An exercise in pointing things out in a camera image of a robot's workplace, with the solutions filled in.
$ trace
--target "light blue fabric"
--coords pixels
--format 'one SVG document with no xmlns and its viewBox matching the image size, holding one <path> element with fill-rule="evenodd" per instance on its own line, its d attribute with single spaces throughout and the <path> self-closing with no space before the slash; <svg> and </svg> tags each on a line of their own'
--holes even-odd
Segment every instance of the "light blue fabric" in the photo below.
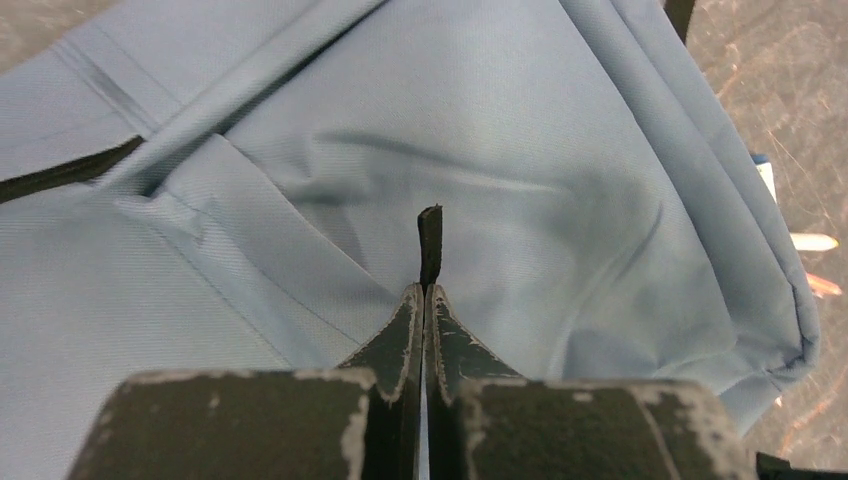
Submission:
<svg viewBox="0 0 848 480">
<path fill-rule="evenodd" d="M 525 375 L 694 379 L 745 431 L 817 358 L 786 226 L 654 0 L 130 0 L 0 108 L 37 132 L 0 136 L 0 180 L 146 140 L 0 205 L 3 478 L 61 476 L 132 372 L 334 365 L 434 203 L 440 283 Z"/>
</svg>

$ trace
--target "black rubber piece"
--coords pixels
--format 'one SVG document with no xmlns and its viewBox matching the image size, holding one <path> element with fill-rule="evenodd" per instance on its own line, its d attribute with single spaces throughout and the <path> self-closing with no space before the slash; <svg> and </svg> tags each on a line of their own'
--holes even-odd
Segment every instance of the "black rubber piece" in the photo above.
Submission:
<svg viewBox="0 0 848 480">
<path fill-rule="evenodd" d="M 692 21 L 692 12 L 695 10 L 695 0 L 666 0 L 663 9 L 680 41 L 685 44 L 689 22 Z"/>
<path fill-rule="evenodd" d="M 442 207 L 427 207 L 418 215 L 418 240 L 421 243 L 421 289 L 436 283 L 442 269 Z"/>
</svg>

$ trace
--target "black strap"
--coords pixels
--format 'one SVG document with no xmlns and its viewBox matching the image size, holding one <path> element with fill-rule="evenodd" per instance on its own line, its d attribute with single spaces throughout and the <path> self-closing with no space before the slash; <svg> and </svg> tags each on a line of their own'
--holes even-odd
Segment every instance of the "black strap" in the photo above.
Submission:
<svg viewBox="0 0 848 480">
<path fill-rule="evenodd" d="M 134 137 L 118 147 L 0 182 L 0 204 L 70 183 L 86 182 L 106 173 L 133 152 L 143 140 Z"/>
</svg>

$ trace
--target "black rubber tip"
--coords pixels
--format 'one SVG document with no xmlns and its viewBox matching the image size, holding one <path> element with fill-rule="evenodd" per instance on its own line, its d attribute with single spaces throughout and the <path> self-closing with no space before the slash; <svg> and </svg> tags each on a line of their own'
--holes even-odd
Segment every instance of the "black rubber tip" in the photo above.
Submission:
<svg viewBox="0 0 848 480">
<path fill-rule="evenodd" d="M 442 207 L 427 207 L 418 214 L 418 241 L 421 243 L 421 276 L 424 292 L 436 283 L 442 269 Z"/>
</svg>

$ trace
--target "stitching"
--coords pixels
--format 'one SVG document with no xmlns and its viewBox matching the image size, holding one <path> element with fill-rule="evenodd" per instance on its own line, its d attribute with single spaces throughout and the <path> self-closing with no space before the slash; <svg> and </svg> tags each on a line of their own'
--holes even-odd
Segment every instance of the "stitching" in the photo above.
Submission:
<svg viewBox="0 0 848 480">
<path fill-rule="evenodd" d="M 108 102 L 116 112 L 120 113 L 131 125 L 132 120 L 140 123 L 148 132 L 157 131 L 161 125 L 153 115 L 125 91 L 91 57 L 77 45 L 72 38 L 65 38 L 54 45 L 54 50 L 63 58 L 66 64 L 74 69 L 80 79 L 101 98 Z"/>
<path fill-rule="evenodd" d="M 224 229 L 224 227 L 220 224 L 220 222 L 218 222 L 218 219 L 216 219 L 216 218 L 215 218 L 212 214 L 210 214 L 210 213 L 208 213 L 208 212 L 204 212 L 203 210 L 199 210 L 199 209 L 197 209 L 197 208 L 193 207 L 192 205 L 189 205 L 189 204 L 188 204 L 188 202 L 186 202 L 184 199 L 180 198 L 178 195 L 175 195 L 175 194 L 174 194 L 174 192 L 172 192 L 171 190 L 169 190 L 169 189 L 168 189 L 167 187 L 165 187 L 165 186 L 163 186 L 163 187 L 162 187 L 162 190 L 163 190 L 164 192 L 166 192 L 168 195 L 170 195 L 171 197 L 173 197 L 173 198 L 174 198 L 174 200 L 178 201 L 178 202 L 179 202 L 181 205 L 183 205 L 185 208 L 188 208 L 189 210 L 191 210 L 191 211 L 193 211 L 193 212 L 195 212 L 195 213 L 198 213 L 198 214 L 200 214 L 200 215 L 204 215 L 204 216 L 208 217 L 210 220 L 212 220 L 213 222 L 215 222 L 215 224 L 216 224 L 216 225 L 218 225 L 219 227 L 221 227 L 221 229 L 222 229 L 222 230 L 225 230 L 225 231 L 226 231 L 226 229 Z M 248 257 L 247 255 L 245 255 L 245 254 L 244 254 L 244 252 L 242 252 L 241 250 L 238 250 L 238 251 L 239 251 L 239 253 L 241 253 L 241 255 L 245 258 L 245 260 L 247 260 L 247 262 L 248 262 L 248 263 L 250 263 L 250 265 L 251 265 L 253 268 L 255 268 L 255 269 L 256 269 L 256 271 L 257 271 L 257 272 L 259 272 L 259 273 L 260 273 L 263 277 L 265 277 L 265 279 L 266 279 L 266 280 L 268 280 L 269 282 L 271 282 L 271 284 L 272 284 L 272 285 L 274 285 L 275 287 L 277 287 L 277 289 L 279 289 L 281 292 L 283 292 L 284 294 L 286 294 L 289 298 L 291 298 L 292 300 L 294 300 L 294 301 L 295 301 L 298 305 L 300 305 L 301 307 L 303 307 L 304 309 L 306 309 L 306 311 L 308 311 L 308 312 L 309 312 L 309 313 L 311 313 L 312 315 L 315 315 L 315 317 L 316 317 L 316 318 L 318 318 L 319 320 L 321 320 L 322 322 L 324 322 L 325 324 L 327 324 L 328 326 L 330 326 L 333 330 L 336 330 L 337 332 L 339 332 L 339 333 L 341 333 L 342 335 L 344 335 L 344 336 L 345 336 L 345 338 L 347 338 L 347 339 L 351 340 L 352 342 L 354 342 L 354 343 L 355 343 L 355 344 L 357 344 L 357 345 L 359 345 L 359 344 L 360 344 L 360 342 L 356 341 L 356 339 L 354 339 L 353 337 L 351 337 L 350 335 L 348 335 L 346 332 L 344 332 L 344 331 L 342 331 L 341 329 L 339 329 L 339 327 L 337 327 L 337 326 L 333 325 L 332 323 L 328 322 L 326 319 L 324 319 L 324 317 L 322 317 L 321 315 L 318 315 L 318 314 L 317 314 L 316 312 L 314 312 L 311 308 L 309 308 L 308 306 L 304 305 L 304 304 L 303 304 L 303 302 L 301 302 L 300 300 L 298 300 L 298 299 L 297 299 L 294 295 L 292 295 L 291 293 L 289 293 L 289 292 L 288 292 L 285 288 L 283 288 L 283 287 L 282 287 L 282 286 L 280 286 L 277 282 L 275 282 L 275 281 L 274 281 L 274 280 L 273 280 L 273 279 L 272 279 L 272 278 L 271 278 L 271 277 L 270 277 L 267 273 L 265 273 L 265 271 L 264 271 L 264 270 L 262 270 L 261 268 L 259 268 L 259 266 L 258 266 L 258 265 L 256 265 L 256 263 L 254 263 L 254 262 L 253 262 L 253 260 L 251 260 L 251 259 L 250 259 L 250 257 Z"/>
<path fill-rule="evenodd" d="M 162 82 L 160 82 L 160 81 L 159 81 L 159 79 L 157 79 L 156 77 L 154 77 L 153 75 L 151 75 L 151 74 L 150 74 L 150 72 L 148 72 L 148 71 L 147 71 L 144 67 L 142 67 L 142 66 L 141 66 L 141 64 L 140 64 L 140 63 L 138 63 L 138 60 L 136 60 L 136 59 L 135 59 L 135 57 L 133 57 L 132 55 L 130 55 L 130 54 L 129 54 L 129 53 L 128 53 L 125 49 L 124 49 L 124 47 L 123 47 L 121 44 L 119 44 L 119 43 L 118 43 L 118 42 L 117 42 L 117 41 L 116 41 L 116 40 L 112 37 L 112 35 L 111 35 L 111 34 L 109 34 L 108 32 L 106 32 L 106 30 L 103 30 L 103 28 L 100 26 L 100 24 L 99 24 L 98 22 L 96 22 L 96 21 L 91 22 L 91 26 L 92 26 L 94 29 L 96 29 L 98 32 L 100 32 L 101 34 L 103 34 L 103 36 L 104 36 L 104 37 L 106 37 L 106 38 L 107 38 L 110 42 L 112 42 L 112 46 L 113 46 L 113 47 L 115 47 L 115 49 L 116 49 L 116 50 L 118 50 L 119 52 L 121 52 L 122 54 L 124 54 L 124 56 L 126 56 L 126 57 L 127 57 L 127 59 L 129 59 L 130 63 L 132 63 L 133 65 L 135 65 L 136 67 L 138 67 L 138 69 L 139 69 L 139 70 L 141 70 L 142 72 L 144 72 L 144 74 L 145 74 L 145 75 L 146 75 L 146 76 L 147 76 L 147 77 L 148 77 L 151 81 L 153 81 L 153 83 L 155 83 L 155 84 L 156 84 L 159 88 L 161 88 L 161 89 L 162 89 L 162 91 L 164 91 L 164 92 L 165 92 L 165 93 L 166 93 L 166 94 L 167 94 L 167 95 L 171 98 L 171 100 L 173 100 L 173 101 L 177 102 L 177 105 L 179 105 L 179 106 L 181 106 L 181 107 L 185 106 L 185 105 L 183 104 L 183 102 L 181 102 L 181 101 L 180 101 L 180 99 L 176 97 L 176 95 L 174 95 L 173 93 L 171 93 L 171 91 L 170 91 L 167 87 L 165 87 L 165 85 L 163 85 L 163 84 L 162 84 Z"/>
<path fill-rule="evenodd" d="M 179 249 L 179 247 L 177 247 L 177 246 L 176 246 L 173 242 L 171 242 L 171 240 L 167 237 L 167 235 L 165 235 L 164 233 L 162 233 L 159 229 L 157 229 L 157 228 L 155 228 L 155 227 L 149 227 L 149 228 L 151 228 L 151 230 L 153 230 L 153 231 L 154 231 L 154 232 L 155 232 L 155 233 L 156 233 L 156 234 L 157 234 L 160 238 L 162 238 L 162 239 L 165 241 L 165 243 L 167 243 L 167 244 L 168 244 L 168 246 L 170 246 L 170 247 L 171 247 L 171 249 L 173 249 L 175 252 L 177 252 L 177 254 L 179 254 L 179 256 L 180 256 L 180 257 L 182 257 L 182 258 L 183 258 L 183 260 L 185 260 L 185 261 L 186 261 L 186 264 L 187 264 L 189 267 L 191 267 L 191 269 L 192 269 L 192 270 L 194 270 L 194 271 L 195 271 L 195 272 L 196 272 L 196 273 L 200 276 L 200 278 L 202 278 L 202 279 L 203 279 L 203 281 L 204 281 L 207 285 L 209 285 L 209 287 L 210 287 L 210 288 L 212 288 L 212 290 L 214 290 L 214 291 L 215 291 L 215 293 L 218 295 L 218 297 L 219 297 L 219 298 L 220 298 L 220 299 L 221 299 L 221 300 L 222 300 L 222 301 L 223 301 L 223 302 L 224 302 L 224 303 L 225 303 L 228 307 L 230 307 L 230 309 L 231 309 L 233 312 L 235 312 L 235 313 L 239 316 L 239 318 L 241 318 L 241 320 L 242 320 L 242 322 L 243 322 L 243 325 L 247 327 L 247 330 L 248 330 L 250 333 L 253 333 L 256 337 L 258 337 L 258 338 L 259 338 L 259 340 L 261 340 L 263 343 L 265 343 L 265 345 L 266 345 L 268 348 L 270 348 L 270 349 L 271 349 L 271 352 L 272 352 L 272 353 L 276 353 L 276 356 L 278 356 L 278 357 L 279 357 L 279 358 L 277 359 L 278 363 L 280 363 L 280 362 L 279 362 L 279 360 L 280 360 L 280 359 L 282 359 L 282 360 L 283 360 L 283 362 L 285 362 L 285 363 L 280 363 L 283 367 L 285 367 L 285 368 L 291 368 L 291 367 L 292 367 L 292 363 L 291 363 L 291 362 L 289 361 L 289 359 L 288 359 L 288 358 L 287 358 L 287 357 L 283 354 L 283 352 L 281 352 L 281 351 L 280 351 L 280 350 L 279 350 L 279 349 L 278 349 L 278 348 L 277 348 L 277 347 L 276 347 L 273 343 L 271 343 L 271 341 L 270 341 L 270 340 L 268 340 L 268 338 L 267 338 L 265 335 L 263 335 L 263 334 L 262 334 L 262 332 L 260 332 L 260 331 L 259 331 L 259 330 L 258 330 L 258 329 L 257 329 L 257 328 L 253 325 L 253 323 L 252 323 L 250 320 L 248 320 L 248 319 L 247 319 L 247 317 L 244 315 L 244 313 L 242 313 L 242 312 L 241 312 L 241 310 L 237 309 L 237 308 L 235 307 L 235 305 L 233 305 L 233 304 L 232 304 L 232 302 L 230 302 L 230 300 L 227 298 L 227 296 L 226 296 L 226 295 L 224 295 L 224 293 L 223 293 L 223 292 L 221 292 L 221 290 L 219 290 L 219 289 L 218 289 L 218 287 L 216 287 L 216 286 L 215 286 L 215 284 L 213 284 L 213 283 L 212 283 L 212 282 L 211 282 L 211 281 L 210 281 L 210 280 L 206 277 L 206 275 L 204 275 L 204 274 L 203 274 L 203 272 L 201 272 L 201 271 L 200 271 L 200 269 L 199 269 L 199 268 L 198 268 L 198 267 L 194 264 L 194 262 L 192 262 L 192 261 L 191 261 L 191 259 L 190 259 L 190 258 L 188 258 L 188 257 L 187 257 L 187 256 L 186 256 L 186 255 L 185 255 L 185 254 L 184 254 L 184 253 L 183 253 L 183 252 Z"/>
<path fill-rule="evenodd" d="M 116 115 L 116 114 L 118 114 L 118 112 L 115 111 L 115 110 L 112 110 L 108 113 L 104 113 L 103 115 L 100 115 L 99 117 L 92 118 L 91 120 L 83 123 L 82 125 L 74 125 L 73 127 L 69 127 L 69 128 L 64 129 L 64 130 L 59 130 L 58 132 L 48 133 L 46 135 L 39 135 L 39 136 L 34 137 L 34 138 L 29 138 L 29 139 L 23 140 L 19 143 L 16 143 L 14 145 L 6 145 L 6 146 L 3 147 L 3 150 L 5 150 L 5 151 L 15 150 L 15 149 L 20 148 L 20 147 L 31 145 L 35 142 L 47 140 L 47 139 L 55 137 L 57 135 L 63 135 L 63 134 L 66 134 L 66 133 L 74 132 L 76 130 L 82 130 L 84 128 L 89 128 L 92 125 L 96 125 L 96 124 L 100 123 L 103 119 L 111 117 L 112 115 Z"/>
<path fill-rule="evenodd" d="M 277 192 L 278 192 L 278 193 L 282 196 L 283 200 L 284 200 L 284 201 L 286 201 L 286 202 L 288 202 L 288 199 L 285 197 L 285 195 L 283 194 L 283 192 L 280 190 L 280 187 L 279 187 L 279 186 L 278 186 L 278 185 L 274 182 L 274 180 L 273 180 L 273 179 L 272 179 L 272 178 L 268 175 L 268 173 L 267 173 L 267 172 L 265 172 L 265 170 L 264 170 L 264 169 L 260 166 L 259 162 L 258 162 L 256 159 L 254 159 L 254 158 L 253 158 L 253 157 L 251 157 L 250 155 L 247 155 L 245 152 L 243 152 L 241 149 L 239 149 L 239 148 L 238 148 L 235 144 L 233 144 L 232 142 L 230 142 L 230 140 L 229 140 L 227 137 L 225 137 L 225 136 L 223 136 L 223 135 L 218 135 L 218 138 L 219 138 L 219 139 L 221 139 L 222 141 L 226 142 L 226 144 L 227 144 L 227 146 L 228 146 L 228 147 L 230 147 L 230 148 L 232 148 L 233 150 L 235 150 L 236 152 L 238 152 L 238 154 L 239 154 L 239 155 L 241 155 L 241 156 L 242 156 L 242 157 L 244 157 L 244 158 L 245 158 L 248 162 L 250 162 L 250 164 L 251 164 L 251 165 L 252 165 L 252 166 L 253 166 L 253 167 L 254 167 L 254 168 L 255 168 L 255 169 L 256 169 L 259 173 L 261 173 L 261 174 L 262 174 L 262 177 L 265 179 L 265 181 L 267 181 L 267 182 L 268 182 L 271 186 L 273 186 L 273 187 L 274 187 L 274 189 L 276 189 L 276 190 L 277 190 Z M 321 233 L 320 231 L 318 231 L 318 229 L 316 229 L 314 225 L 312 225 L 311 223 L 309 223 L 309 222 L 306 220 L 306 218 L 304 218 L 304 217 L 303 217 L 303 214 L 301 214 L 301 213 L 297 210 L 297 208 L 295 208 L 295 209 L 294 209 L 294 211 L 295 211 L 295 213 L 299 216 L 299 218 L 300 218 L 301 220 L 305 221 L 305 222 L 307 223 L 307 225 L 309 225 L 309 228 L 310 228 L 313 232 L 317 233 L 318 235 L 320 235 L 320 236 L 321 236 L 321 237 L 323 237 L 323 238 L 326 238 L 326 237 L 324 236 L 324 234 L 323 234 L 323 233 Z M 353 262 L 355 265 L 357 265 L 357 266 L 360 268 L 360 270 L 361 270 L 363 273 L 365 273 L 365 274 L 368 276 L 368 278 L 370 278 L 370 279 L 371 279 L 371 281 L 372 281 L 372 282 L 374 282 L 374 284 L 376 284 L 378 287 L 382 288 L 384 292 L 389 293 L 389 294 L 391 295 L 391 292 L 389 291 L 389 289 L 388 289 L 388 288 L 386 288 L 386 286 L 385 286 L 385 285 L 383 285 L 382 283 L 378 282 L 378 281 L 377 281 L 377 279 L 376 279 L 376 278 L 374 278 L 374 276 L 373 276 L 373 275 L 371 275 L 371 273 L 370 273 L 370 272 L 368 272 L 367 270 L 365 270 L 365 268 L 364 268 L 362 265 L 359 265 L 359 264 L 358 264 L 358 263 L 357 263 L 354 259 L 350 258 L 350 256 L 349 256 L 349 255 L 348 255 L 348 254 L 347 254 L 344 250 L 342 250 L 341 248 L 339 248 L 336 244 L 334 244 L 334 243 L 332 243 L 332 242 L 329 242 L 329 243 L 330 243 L 330 245 L 332 246 L 332 248 L 334 248 L 337 252 L 341 253 L 342 255 L 344 255 L 344 256 L 345 256 L 345 258 L 347 258 L 348 260 L 350 260 L 351 262 Z"/>
</svg>

